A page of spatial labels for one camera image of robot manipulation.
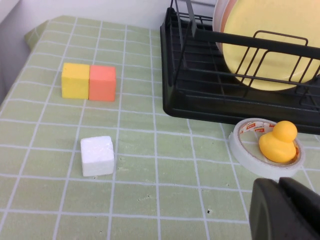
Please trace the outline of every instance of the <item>toy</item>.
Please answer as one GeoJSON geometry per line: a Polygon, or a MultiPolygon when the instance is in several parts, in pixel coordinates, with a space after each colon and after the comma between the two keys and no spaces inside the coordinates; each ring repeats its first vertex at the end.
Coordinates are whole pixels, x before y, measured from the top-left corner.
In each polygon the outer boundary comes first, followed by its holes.
{"type": "Polygon", "coordinates": [[[114,102],[116,99],[116,68],[90,66],[89,100],[114,102]]]}
{"type": "Polygon", "coordinates": [[[115,155],[110,136],[83,138],[80,146],[84,177],[109,175],[114,172],[115,155]]]}
{"type": "Polygon", "coordinates": [[[114,102],[116,68],[66,62],[61,75],[62,97],[114,102]]]}
{"type": "Polygon", "coordinates": [[[285,164],[296,156],[294,140],[297,134],[297,128],[292,122],[280,121],[271,132],[260,137],[260,150],[269,160],[285,164]]]}
{"type": "Polygon", "coordinates": [[[89,99],[89,77],[89,65],[64,63],[61,75],[62,97],[89,99]]]}

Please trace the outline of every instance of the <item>wire rack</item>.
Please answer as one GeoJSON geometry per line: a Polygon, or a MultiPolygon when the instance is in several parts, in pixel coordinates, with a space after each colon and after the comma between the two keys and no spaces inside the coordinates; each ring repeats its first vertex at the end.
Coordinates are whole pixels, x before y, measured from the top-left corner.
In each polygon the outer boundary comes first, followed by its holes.
{"type": "Polygon", "coordinates": [[[320,81],[318,73],[302,83],[312,61],[320,60],[320,48],[308,46],[308,39],[276,32],[258,31],[252,37],[214,32],[213,18],[194,14],[192,3],[185,0],[188,13],[179,12],[177,0],[171,0],[160,27],[162,56],[163,110],[174,117],[236,124],[246,118],[264,118],[279,122],[288,120],[302,133],[320,134],[320,81]],[[292,44],[261,39],[258,33],[300,39],[292,44]],[[247,47],[235,73],[231,73],[216,43],[247,47]],[[239,74],[249,50],[255,54],[245,74],[239,74]],[[265,53],[253,75],[247,75],[259,50],[265,53]],[[265,56],[270,52],[298,56],[308,65],[299,82],[256,76],[265,56]],[[251,79],[249,85],[236,80],[251,79]],[[253,80],[294,85],[282,91],[263,91],[251,87],[253,80]]]}

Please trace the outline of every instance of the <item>rubber duck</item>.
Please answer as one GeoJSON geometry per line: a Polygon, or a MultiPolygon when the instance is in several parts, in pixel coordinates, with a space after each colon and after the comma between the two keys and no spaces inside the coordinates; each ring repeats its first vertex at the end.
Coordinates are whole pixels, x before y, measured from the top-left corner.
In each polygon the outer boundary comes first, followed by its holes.
{"type": "Polygon", "coordinates": [[[292,122],[280,121],[271,132],[260,137],[260,150],[269,160],[285,164],[296,156],[294,140],[297,135],[298,130],[292,122]]]}

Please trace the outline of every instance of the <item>white grid line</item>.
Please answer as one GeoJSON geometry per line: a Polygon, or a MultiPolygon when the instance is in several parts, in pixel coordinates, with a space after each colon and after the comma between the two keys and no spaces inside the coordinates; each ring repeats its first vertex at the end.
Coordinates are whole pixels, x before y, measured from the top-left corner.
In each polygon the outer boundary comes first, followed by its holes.
{"type": "Polygon", "coordinates": [[[119,97],[119,112],[118,112],[118,122],[117,122],[117,130],[115,137],[115,155],[114,155],[114,172],[112,175],[112,186],[111,186],[111,196],[110,196],[110,207],[109,207],[109,221],[107,228],[107,236],[106,240],[111,239],[111,230],[112,230],[112,216],[113,216],[113,208],[114,208],[114,198],[115,198],[115,182],[116,182],[116,166],[118,161],[118,149],[119,149],[119,132],[120,132],[120,117],[121,117],[121,107],[122,107],[122,91],[124,86],[124,74],[125,74],[125,60],[126,60],[126,39],[127,39],[127,25],[125,25],[124,32],[124,45],[123,45],[123,57],[122,57],[122,72],[121,72],[121,83],[120,83],[120,97],[119,97]]]}
{"type": "Polygon", "coordinates": [[[196,160],[196,151],[195,151],[195,146],[194,146],[194,139],[192,135],[192,130],[190,127],[190,122],[189,119],[186,120],[189,131],[190,131],[190,141],[191,141],[191,148],[192,148],[192,156],[193,156],[193,163],[194,163],[194,171],[195,171],[195,176],[196,176],[196,182],[198,186],[198,194],[199,194],[199,200],[200,200],[200,205],[201,205],[201,211],[202,211],[202,217],[203,217],[203,222],[204,222],[204,229],[205,229],[205,234],[207,240],[210,240],[210,234],[209,234],[209,229],[208,229],[208,223],[207,223],[207,216],[206,216],[206,210],[205,210],[205,205],[204,205],[204,200],[202,198],[202,190],[201,190],[201,184],[200,184],[200,178],[199,178],[199,172],[198,172],[198,163],[196,160]]]}
{"type": "MultiPolygon", "coordinates": [[[[58,33],[58,34],[66,34],[66,35],[70,35],[70,33],[68,32],[64,32],[64,31],[57,31],[57,30],[45,30],[46,33],[58,33]]],[[[79,37],[87,37],[89,39],[97,39],[97,37],[95,36],[88,36],[88,35],[82,35],[82,34],[73,34],[73,36],[79,36],[79,37]]],[[[124,42],[124,40],[122,39],[114,39],[114,38],[106,38],[106,37],[100,37],[100,40],[111,40],[111,41],[115,41],[115,42],[124,42]]],[[[145,42],[141,42],[141,41],[132,41],[132,40],[127,40],[127,43],[137,43],[137,44],[143,44],[146,46],[149,46],[149,43],[145,43],[145,42]]]]}
{"type": "MultiPolygon", "coordinates": [[[[70,34],[70,37],[69,37],[69,40],[68,40],[68,43],[67,43],[67,47],[64,50],[64,54],[63,54],[59,69],[62,68],[62,66],[63,66],[64,57],[65,57],[66,52],[68,50],[68,46],[69,46],[69,43],[71,41],[72,35],[73,35],[73,33],[75,31],[75,28],[77,26],[77,21],[78,21],[78,18],[75,19],[75,22],[73,24],[73,28],[72,28],[72,31],[71,31],[71,34],[70,34]]],[[[82,119],[83,119],[83,116],[84,116],[86,102],[87,102],[86,100],[83,101],[83,107],[82,107],[80,119],[79,119],[79,122],[78,122],[78,125],[77,125],[77,129],[76,129],[76,134],[75,134],[75,140],[74,140],[74,144],[73,144],[73,150],[72,150],[72,154],[71,154],[71,159],[70,159],[70,162],[69,162],[67,176],[66,176],[66,180],[65,180],[65,183],[64,183],[62,196],[61,196],[61,199],[60,199],[59,212],[58,212],[58,216],[56,218],[56,222],[55,222],[55,226],[54,226],[54,231],[53,231],[53,236],[52,236],[53,240],[55,240],[57,238],[57,234],[58,234],[58,229],[59,229],[59,224],[60,224],[60,219],[61,219],[61,212],[63,211],[63,207],[64,207],[64,203],[65,203],[65,198],[66,198],[66,193],[67,193],[67,189],[68,189],[69,178],[70,178],[73,162],[74,162],[74,159],[75,159],[75,154],[76,154],[77,145],[78,145],[79,132],[80,132],[80,126],[81,126],[82,119]]]]}
{"type": "MultiPolygon", "coordinates": [[[[0,173],[0,177],[5,178],[18,178],[18,174],[6,174],[0,173]]],[[[227,192],[238,192],[235,188],[217,187],[217,186],[198,186],[198,185],[185,185],[176,183],[152,183],[152,182],[140,182],[140,181],[120,181],[120,180],[105,180],[93,178],[77,178],[77,177],[53,177],[53,176],[35,176],[35,175],[21,175],[22,179],[37,179],[37,180],[52,180],[52,181],[74,181],[74,182],[89,182],[89,183],[115,183],[115,184],[126,184],[126,185],[143,185],[143,186],[159,186],[159,187],[177,187],[187,189],[201,189],[201,190],[217,190],[227,192]]],[[[241,189],[243,193],[252,193],[252,190],[241,189]]]]}
{"type": "MultiPolygon", "coordinates": [[[[27,100],[27,99],[20,99],[20,98],[10,98],[6,102],[15,102],[15,101],[34,103],[34,104],[44,104],[43,101],[34,101],[34,100],[27,100]]],[[[62,106],[62,107],[72,107],[72,108],[82,108],[82,106],[79,106],[79,105],[61,104],[61,103],[53,103],[53,102],[48,102],[48,105],[62,106]]],[[[102,111],[113,111],[113,112],[118,112],[119,111],[118,109],[106,108],[106,107],[86,106],[85,108],[86,109],[102,110],[102,111]]],[[[122,113],[131,113],[131,114],[142,114],[142,115],[152,115],[153,114],[152,112],[130,111],[130,110],[121,110],[121,112],[122,113]]],[[[165,114],[165,113],[156,113],[155,115],[168,117],[168,115],[165,114]]]]}
{"type": "MultiPolygon", "coordinates": [[[[13,123],[20,123],[20,124],[37,124],[35,121],[23,121],[23,120],[14,120],[14,119],[6,119],[0,118],[0,122],[13,122],[13,123]]],[[[39,122],[39,125],[47,125],[47,126],[61,126],[61,127],[77,127],[77,124],[65,124],[65,123],[54,123],[54,122],[39,122]]],[[[131,132],[139,132],[139,133],[147,133],[153,134],[154,130],[144,130],[144,129],[134,129],[134,128],[123,128],[123,127],[112,127],[112,126],[92,126],[92,125],[80,125],[82,128],[92,128],[92,129],[110,129],[110,130],[121,130],[121,131],[131,131],[131,132]]],[[[157,134],[164,134],[164,135],[171,135],[171,136],[184,136],[184,137],[195,137],[195,138],[203,138],[203,139],[211,139],[216,141],[224,142],[224,139],[210,137],[210,136],[203,136],[203,135],[191,135],[188,133],[179,133],[179,132],[171,132],[171,131],[156,131],[157,134]]]]}
{"type": "MultiPolygon", "coordinates": [[[[52,23],[55,23],[55,24],[63,24],[63,25],[73,25],[73,23],[69,23],[69,22],[61,22],[61,21],[55,21],[55,20],[52,20],[51,21],[52,23]]],[[[80,27],[87,27],[87,28],[92,28],[92,29],[100,29],[99,26],[92,26],[92,25],[85,25],[85,24],[77,24],[77,26],[80,26],[80,27]]],[[[122,29],[122,28],[111,28],[111,27],[102,27],[101,29],[103,30],[116,30],[116,31],[121,31],[121,32],[124,32],[125,31],[125,28],[122,29]]],[[[128,32],[130,33],[137,33],[137,34],[142,34],[144,36],[148,36],[148,34],[144,34],[140,31],[135,31],[135,30],[131,30],[131,29],[127,29],[128,32]]],[[[160,36],[150,36],[151,38],[160,38],[160,36]]]]}
{"type": "MultiPolygon", "coordinates": [[[[19,81],[19,83],[22,83],[22,84],[34,84],[34,85],[39,85],[39,86],[44,86],[44,87],[51,87],[50,84],[34,82],[34,81],[25,81],[25,80],[23,80],[23,81],[19,81]]],[[[56,88],[56,89],[61,89],[61,86],[53,86],[53,87],[56,88]]],[[[152,96],[152,95],[147,95],[147,94],[137,94],[137,93],[130,93],[130,92],[123,92],[122,94],[123,95],[127,95],[127,96],[148,97],[148,98],[153,98],[154,97],[156,99],[162,99],[161,96],[152,96]]]]}
{"type": "MultiPolygon", "coordinates": [[[[72,59],[72,60],[79,60],[79,61],[92,61],[90,60],[90,58],[79,58],[79,57],[70,57],[70,56],[61,56],[61,55],[56,55],[56,54],[52,54],[52,53],[46,53],[46,52],[33,52],[31,53],[32,56],[36,56],[36,55],[45,55],[45,56],[51,56],[51,57],[57,57],[57,58],[62,58],[62,60],[64,60],[64,58],[66,59],[72,59]]],[[[120,64],[118,63],[114,63],[114,62],[111,62],[111,61],[96,61],[96,62],[99,62],[99,63],[106,63],[106,64],[115,64],[115,65],[118,65],[120,66],[120,64]]],[[[131,65],[131,64],[123,64],[122,67],[137,67],[137,68],[143,68],[143,69],[151,69],[150,67],[148,66],[142,66],[142,65],[131,65]]]]}
{"type": "Polygon", "coordinates": [[[161,240],[161,221],[160,221],[160,194],[159,194],[159,171],[158,171],[158,146],[157,146],[157,124],[156,124],[156,105],[155,105],[155,88],[154,88],[154,71],[152,59],[152,45],[151,45],[151,30],[149,30],[150,37],[150,64],[151,64],[151,87],[152,87],[152,115],[153,115],[153,130],[154,130],[154,166],[155,166],[155,193],[156,193],[156,214],[157,214],[157,228],[158,240],[161,240]]]}
{"type": "MultiPolygon", "coordinates": [[[[228,155],[229,155],[230,162],[233,162],[232,161],[232,156],[231,156],[231,151],[230,151],[229,144],[228,144],[228,141],[227,141],[228,137],[226,136],[226,133],[225,133],[225,130],[224,130],[224,127],[222,126],[222,124],[219,123],[219,125],[220,125],[220,128],[222,130],[223,137],[225,139],[225,146],[226,146],[226,150],[227,150],[228,155]]],[[[231,164],[231,167],[232,167],[233,175],[234,175],[234,178],[235,178],[236,186],[237,186],[237,188],[239,190],[240,199],[241,199],[241,202],[242,202],[245,218],[249,222],[249,214],[248,214],[247,206],[246,206],[246,203],[245,203],[244,196],[243,196],[243,194],[241,192],[241,187],[240,187],[240,184],[239,184],[239,179],[238,179],[234,164],[231,164]]]]}
{"type": "Polygon", "coordinates": [[[302,167],[301,167],[301,168],[302,168],[302,171],[304,172],[304,175],[305,175],[305,177],[306,177],[306,179],[307,179],[308,183],[310,184],[311,189],[312,189],[314,192],[316,192],[315,187],[314,187],[314,185],[312,184],[312,182],[311,182],[311,180],[310,180],[310,177],[309,177],[309,175],[308,175],[308,173],[307,173],[307,171],[306,171],[305,167],[302,165],[302,167]]]}
{"type": "MultiPolygon", "coordinates": [[[[35,140],[35,138],[36,138],[36,134],[37,134],[37,131],[38,131],[39,123],[41,122],[41,119],[42,119],[42,117],[43,117],[43,115],[44,115],[44,112],[45,112],[45,110],[46,110],[47,103],[48,103],[49,98],[50,98],[50,96],[51,96],[51,94],[52,94],[53,86],[54,86],[55,83],[56,83],[56,80],[57,80],[57,78],[58,78],[58,74],[59,74],[59,72],[57,71],[57,72],[56,72],[56,75],[55,75],[55,77],[54,77],[54,81],[53,81],[53,83],[52,83],[52,86],[51,86],[51,88],[50,88],[49,94],[48,94],[48,96],[47,96],[47,98],[46,98],[46,101],[45,101],[45,103],[44,103],[44,106],[43,106],[43,108],[42,108],[40,117],[39,117],[39,119],[38,119],[38,121],[37,121],[37,123],[36,123],[36,126],[35,126],[34,130],[33,130],[33,134],[32,134],[32,137],[31,137],[29,146],[28,146],[28,148],[27,148],[27,151],[26,151],[26,153],[25,153],[23,162],[22,162],[22,164],[21,164],[21,166],[20,166],[20,169],[19,169],[18,177],[17,177],[17,179],[16,179],[16,181],[15,181],[15,184],[14,184],[14,186],[13,186],[13,189],[12,189],[12,192],[11,192],[11,194],[10,194],[9,200],[8,200],[8,202],[7,202],[7,206],[6,206],[5,212],[4,212],[4,214],[3,214],[3,216],[2,216],[2,219],[1,219],[1,222],[0,222],[0,233],[1,233],[2,229],[3,229],[3,227],[4,227],[4,224],[5,224],[7,215],[8,215],[8,210],[11,208],[12,202],[13,202],[13,200],[14,200],[14,197],[15,197],[15,194],[16,194],[16,191],[17,191],[19,182],[20,182],[21,175],[22,175],[23,170],[24,170],[24,168],[25,168],[25,165],[26,165],[26,163],[27,163],[27,159],[28,159],[28,157],[29,157],[29,153],[30,153],[31,147],[32,147],[32,145],[33,145],[33,143],[34,143],[34,140],[35,140]]],[[[16,88],[16,86],[17,86],[17,85],[14,85],[14,86],[13,86],[13,88],[11,89],[11,92],[10,92],[8,98],[11,97],[11,95],[12,95],[12,93],[14,92],[14,89],[16,88]]],[[[0,111],[0,116],[2,115],[3,110],[5,109],[5,106],[6,106],[6,105],[7,105],[7,101],[4,103],[3,109],[0,111]]]]}
{"type": "MultiPolygon", "coordinates": [[[[105,61],[95,61],[96,63],[102,63],[102,64],[107,64],[108,62],[105,62],[105,61]]],[[[114,66],[122,66],[121,64],[117,64],[117,63],[112,63],[114,66]]],[[[36,65],[26,65],[25,68],[27,69],[43,69],[43,70],[48,70],[48,71],[53,71],[53,72],[61,72],[61,69],[56,69],[56,68],[50,68],[50,67],[43,67],[43,66],[36,66],[36,65]]],[[[148,82],[150,83],[151,80],[145,80],[145,79],[139,79],[139,78],[131,78],[131,77],[124,77],[123,79],[125,80],[135,80],[135,81],[141,81],[141,82],[148,82]]],[[[16,81],[14,84],[18,84],[19,82],[22,82],[20,81],[20,79],[18,78],[18,81],[16,81]]],[[[161,81],[154,81],[156,84],[162,84],[161,81]]]]}
{"type": "MultiPolygon", "coordinates": [[[[23,210],[23,209],[10,209],[9,213],[18,213],[18,214],[45,214],[45,215],[57,215],[58,211],[41,211],[41,210],[23,210]]],[[[110,217],[109,213],[101,213],[101,212],[69,212],[63,211],[62,215],[65,216],[84,216],[84,217],[110,217]]],[[[157,216],[152,215],[128,215],[128,214],[112,214],[113,217],[117,218],[128,218],[128,219],[158,219],[157,216]]],[[[161,220],[176,220],[176,221],[203,221],[202,218],[196,217],[172,217],[172,216],[160,216],[161,220]]],[[[249,224],[247,221],[243,220],[229,220],[229,219],[219,219],[219,218],[208,218],[208,222],[215,223],[233,223],[233,224],[249,224]]]]}
{"type": "MultiPolygon", "coordinates": [[[[10,145],[10,144],[0,144],[0,147],[2,148],[13,148],[13,149],[28,149],[27,146],[18,146],[18,145],[10,145]]],[[[58,148],[48,148],[48,147],[31,147],[31,150],[39,150],[39,151],[53,151],[53,152],[63,152],[63,153],[72,153],[72,149],[58,149],[58,148]]],[[[126,153],[118,153],[119,156],[124,157],[133,157],[133,158],[146,158],[146,159],[153,159],[155,156],[152,155],[137,155],[137,154],[126,154],[126,153]]],[[[171,157],[171,156],[157,156],[158,159],[165,159],[165,160],[177,160],[177,161],[193,161],[193,158],[180,158],[180,157],[171,157]]],[[[235,162],[229,162],[229,161],[216,161],[216,160],[210,160],[210,159],[203,159],[203,158],[196,158],[197,161],[205,161],[215,164],[225,164],[225,165],[239,165],[240,163],[235,162]]],[[[312,169],[308,168],[308,170],[317,171],[318,169],[312,169]]]]}
{"type": "Polygon", "coordinates": [[[100,27],[99,27],[99,35],[98,35],[98,39],[96,41],[96,45],[95,45],[95,49],[94,49],[94,56],[93,56],[93,62],[92,64],[96,63],[96,57],[97,57],[97,52],[98,52],[98,46],[99,46],[99,42],[100,42],[100,37],[101,37],[101,31],[102,31],[102,25],[103,25],[103,21],[101,21],[100,23],[100,27]]]}
{"type": "MultiPolygon", "coordinates": [[[[50,43],[50,44],[56,44],[56,45],[63,45],[66,46],[66,44],[64,43],[60,43],[60,42],[55,42],[55,41],[49,41],[49,40],[45,40],[45,41],[41,41],[41,43],[50,43]]],[[[94,48],[94,47],[88,47],[88,46],[81,46],[81,45],[73,45],[70,44],[69,47],[75,47],[75,48],[81,48],[81,49],[90,49],[90,50],[99,50],[99,51],[106,51],[106,52],[116,52],[116,53],[122,53],[122,51],[120,50],[113,50],[113,49],[105,49],[105,48],[94,48]]],[[[137,55],[137,56],[144,56],[144,57],[149,57],[150,55],[147,54],[141,54],[141,53],[135,53],[135,52],[127,52],[128,54],[133,54],[133,55],[137,55]]],[[[152,56],[152,58],[157,58],[157,59],[161,59],[161,56],[152,56]]]]}
{"type": "Polygon", "coordinates": [[[314,171],[314,172],[320,172],[320,169],[315,168],[305,168],[306,171],[314,171]]]}

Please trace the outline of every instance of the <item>green checkered tablecloth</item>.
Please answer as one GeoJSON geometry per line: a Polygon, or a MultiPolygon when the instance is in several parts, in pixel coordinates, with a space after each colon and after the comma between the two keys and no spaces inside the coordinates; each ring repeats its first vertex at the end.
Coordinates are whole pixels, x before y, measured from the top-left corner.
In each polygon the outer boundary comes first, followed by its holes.
{"type": "MultiPolygon", "coordinates": [[[[251,238],[257,176],[231,155],[233,125],[164,113],[158,30],[61,16],[25,40],[0,107],[1,240],[251,238]],[[116,101],[62,98],[64,62],[115,66],[116,101]],[[111,136],[114,174],[82,176],[80,139],[93,136],[111,136]]],[[[320,192],[320,138],[299,139],[294,178],[320,192]]]]}

